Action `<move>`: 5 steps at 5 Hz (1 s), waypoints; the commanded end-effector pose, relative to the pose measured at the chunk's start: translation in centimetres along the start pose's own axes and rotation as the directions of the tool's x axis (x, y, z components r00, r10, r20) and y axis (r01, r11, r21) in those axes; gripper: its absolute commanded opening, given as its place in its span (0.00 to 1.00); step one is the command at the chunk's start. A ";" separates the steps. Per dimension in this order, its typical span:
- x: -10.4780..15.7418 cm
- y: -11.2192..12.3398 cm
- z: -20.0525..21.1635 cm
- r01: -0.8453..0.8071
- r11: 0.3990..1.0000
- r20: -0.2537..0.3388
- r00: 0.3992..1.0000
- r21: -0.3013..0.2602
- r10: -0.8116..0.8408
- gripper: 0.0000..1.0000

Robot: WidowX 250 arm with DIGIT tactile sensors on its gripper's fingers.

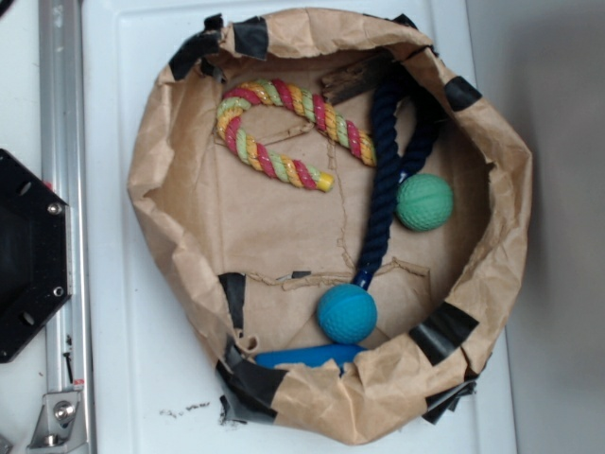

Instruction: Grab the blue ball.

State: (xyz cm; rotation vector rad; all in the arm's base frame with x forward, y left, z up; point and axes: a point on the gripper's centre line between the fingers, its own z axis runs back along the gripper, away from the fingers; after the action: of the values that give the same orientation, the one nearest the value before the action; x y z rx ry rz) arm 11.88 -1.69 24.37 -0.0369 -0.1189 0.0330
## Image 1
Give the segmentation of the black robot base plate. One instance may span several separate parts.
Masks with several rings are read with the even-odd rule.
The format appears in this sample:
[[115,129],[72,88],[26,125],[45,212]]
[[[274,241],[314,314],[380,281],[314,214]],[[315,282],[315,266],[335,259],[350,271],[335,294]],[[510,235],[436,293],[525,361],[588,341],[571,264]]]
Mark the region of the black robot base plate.
[[1,362],[9,363],[70,297],[68,205],[1,151]]

